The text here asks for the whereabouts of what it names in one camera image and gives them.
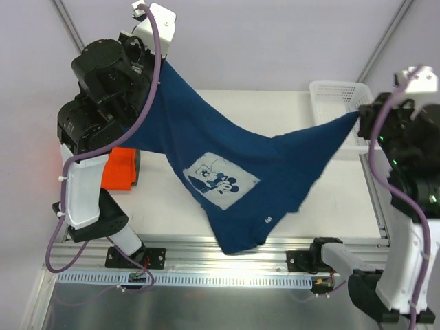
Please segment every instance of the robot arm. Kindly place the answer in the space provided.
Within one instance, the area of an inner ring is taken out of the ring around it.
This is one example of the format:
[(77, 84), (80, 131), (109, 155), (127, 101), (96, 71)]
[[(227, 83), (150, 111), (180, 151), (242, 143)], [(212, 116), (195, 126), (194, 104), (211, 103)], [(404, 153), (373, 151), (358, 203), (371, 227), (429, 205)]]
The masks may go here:
[[(413, 69), (396, 74), (395, 84), (400, 85)], [(398, 322), (400, 315), (409, 318), (412, 307), (417, 312), (417, 322), (435, 320), (426, 295), (440, 246), (440, 104), (420, 108), (415, 105), (437, 90), (432, 69), (422, 67), (386, 118), (378, 139), (391, 167), (389, 184), (421, 207), (428, 219), (430, 236), (424, 238), (417, 213), (393, 195), (394, 239), (385, 269), (364, 263), (338, 239), (316, 239), (309, 251), (307, 268), (334, 269), (348, 283), (353, 304), (377, 322)], [(381, 93), (372, 104), (360, 106), (361, 138), (371, 139), (373, 125), (389, 97), (390, 93)], [(413, 292), (426, 258), (424, 239), (430, 240), (430, 259), (417, 306), (413, 306)]]
[[(80, 93), (58, 113), (58, 138), (63, 163), (69, 158), (109, 145), (130, 127), (144, 108), (154, 68), (154, 40), (146, 13), (132, 5), (140, 23), (118, 40), (98, 40), (82, 51), (71, 66)], [(159, 30), (162, 61), (175, 32), (176, 15), (157, 4), (150, 6)], [(101, 189), (108, 154), (74, 162), (66, 177), (65, 220), (73, 241), (109, 237), (127, 256), (141, 263), (144, 250), (128, 217), (111, 195)], [(54, 204), (58, 215), (59, 204)]]

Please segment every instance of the white bracket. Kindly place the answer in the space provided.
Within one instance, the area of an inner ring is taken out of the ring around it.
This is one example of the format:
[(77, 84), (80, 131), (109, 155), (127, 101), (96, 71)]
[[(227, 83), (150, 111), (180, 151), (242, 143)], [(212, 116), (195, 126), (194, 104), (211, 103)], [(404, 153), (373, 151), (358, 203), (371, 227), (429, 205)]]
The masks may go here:
[[(394, 309), (400, 314), (409, 314), (410, 303), (415, 283), (420, 273), (423, 261), (424, 236), (421, 225), (414, 224), (410, 218), (396, 210), (396, 221), (393, 222), (395, 233), (390, 245), (390, 252), (384, 273), (377, 283), (376, 293), (388, 309)], [(434, 265), (435, 256), (440, 246), (440, 219), (429, 219), (431, 236), (431, 255), (423, 282), (417, 313), (428, 307), (426, 295), (428, 283)]]
[[(407, 78), (411, 71), (415, 67), (409, 67), (398, 74), (395, 74), (395, 84), (401, 85)], [(432, 71), (431, 67), (422, 67), (417, 75), (415, 75), (409, 82), (405, 92), (399, 98), (399, 103), (405, 101), (408, 98), (412, 98), (415, 101), (415, 111), (411, 115), (411, 119), (414, 120), (419, 112), (423, 109), (423, 106), (429, 102), (429, 96), (436, 94), (439, 90), (439, 79)]]
[[(73, 156), (65, 145), (61, 145), (63, 164)], [(99, 194), (102, 174), (109, 155), (101, 155), (72, 163), (67, 174), (65, 219), (75, 229), (81, 229), (99, 219)]]
[[(143, 10), (138, 10), (138, 6), (140, 4), (145, 4), (145, 2), (140, 0), (131, 5), (135, 17), (140, 17), (145, 14)], [(150, 5), (150, 11), (155, 17), (157, 28), (159, 30), (162, 58), (166, 58), (176, 30), (176, 14), (171, 10), (158, 5), (157, 3), (152, 3)], [(133, 31), (133, 35), (139, 37), (144, 45), (154, 54), (155, 47), (153, 29), (149, 19), (145, 19), (143, 22), (138, 24)]]
[(365, 263), (341, 243), (327, 243), (322, 246), (322, 261), (332, 267), (341, 277), (348, 281), (354, 270), (374, 272), (375, 267)]

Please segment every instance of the table surface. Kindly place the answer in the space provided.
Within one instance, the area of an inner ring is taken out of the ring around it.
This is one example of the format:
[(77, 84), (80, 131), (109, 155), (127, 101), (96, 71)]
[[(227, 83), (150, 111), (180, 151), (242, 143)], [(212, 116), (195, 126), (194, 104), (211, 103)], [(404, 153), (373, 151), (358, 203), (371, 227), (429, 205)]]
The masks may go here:
[[(314, 125), (310, 95), (295, 91), (199, 91), (239, 126), (274, 136)], [(112, 192), (138, 234), (212, 237), (208, 219), (164, 155), (143, 152), (138, 185)], [(288, 214), (269, 237), (380, 238), (359, 161), (332, 160), (300, 211)]]

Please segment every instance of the dark blue shirt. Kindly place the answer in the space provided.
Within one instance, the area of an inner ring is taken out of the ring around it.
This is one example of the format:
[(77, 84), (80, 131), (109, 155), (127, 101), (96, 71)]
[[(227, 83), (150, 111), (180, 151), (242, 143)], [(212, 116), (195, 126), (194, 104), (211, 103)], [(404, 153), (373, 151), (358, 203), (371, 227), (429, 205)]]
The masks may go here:
[(288, 212), (298, 211), (358, 118), (349, 113), (270, 138), (229, 121), (168, 63), (160, 82), (150, 113), (124, 146), (166, 155), (225, 254), (264, 244)]

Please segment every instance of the mickey mouse print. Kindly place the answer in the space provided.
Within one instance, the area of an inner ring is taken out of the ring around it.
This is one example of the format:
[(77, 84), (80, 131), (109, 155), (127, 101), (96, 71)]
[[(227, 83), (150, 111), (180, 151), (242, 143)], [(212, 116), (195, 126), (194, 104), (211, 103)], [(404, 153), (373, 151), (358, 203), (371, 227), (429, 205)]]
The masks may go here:
[(205, 153), (184, 170), (184, 176), (199, 193), (222, 210), (227, 210), (260, 182), (214, 153)]

